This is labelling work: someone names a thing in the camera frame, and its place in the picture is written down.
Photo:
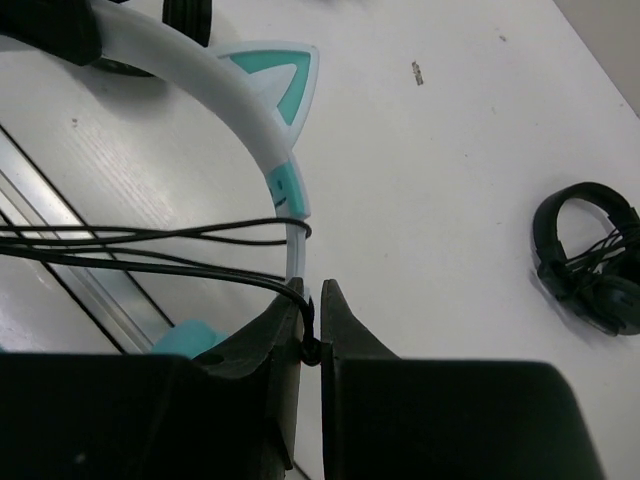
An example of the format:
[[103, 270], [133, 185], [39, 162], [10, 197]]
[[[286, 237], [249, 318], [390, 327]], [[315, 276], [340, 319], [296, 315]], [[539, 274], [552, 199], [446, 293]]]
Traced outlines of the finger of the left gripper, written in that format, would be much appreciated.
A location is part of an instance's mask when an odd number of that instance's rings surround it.
[[1, 35], [75, 65], [88, 65], [102, 56], [89, 1], [2, 0]]

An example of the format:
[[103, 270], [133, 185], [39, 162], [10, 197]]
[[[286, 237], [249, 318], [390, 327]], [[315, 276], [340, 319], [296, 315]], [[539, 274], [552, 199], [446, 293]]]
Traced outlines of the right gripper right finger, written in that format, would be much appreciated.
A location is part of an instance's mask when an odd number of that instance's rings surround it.
[[321, 294], [329, 479], [601, 479], [576, 397], [552, 365], [395, 355], [335, 280]]

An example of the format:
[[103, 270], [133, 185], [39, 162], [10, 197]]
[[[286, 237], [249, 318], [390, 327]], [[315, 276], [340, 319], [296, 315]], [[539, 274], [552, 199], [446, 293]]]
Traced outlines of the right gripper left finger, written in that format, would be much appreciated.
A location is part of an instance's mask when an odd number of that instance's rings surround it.
[[281, 479], [303, 310], [292, 293], [195, 359], [5, 353], [5, 479]]

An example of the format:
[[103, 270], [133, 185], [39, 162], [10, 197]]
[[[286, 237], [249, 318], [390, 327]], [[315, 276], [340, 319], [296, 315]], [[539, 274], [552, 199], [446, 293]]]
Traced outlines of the teal cat-ear headphones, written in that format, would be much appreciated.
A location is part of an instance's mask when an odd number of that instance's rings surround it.
[[313, 101], [318, 50], [289, 41], [246, 41], [161, 59], [164, 71], [156, 77], [214, 113], [255, 160], [275, 217], [286, 225], [285, 278], [303, 279], [311, 208], [293, 149]]

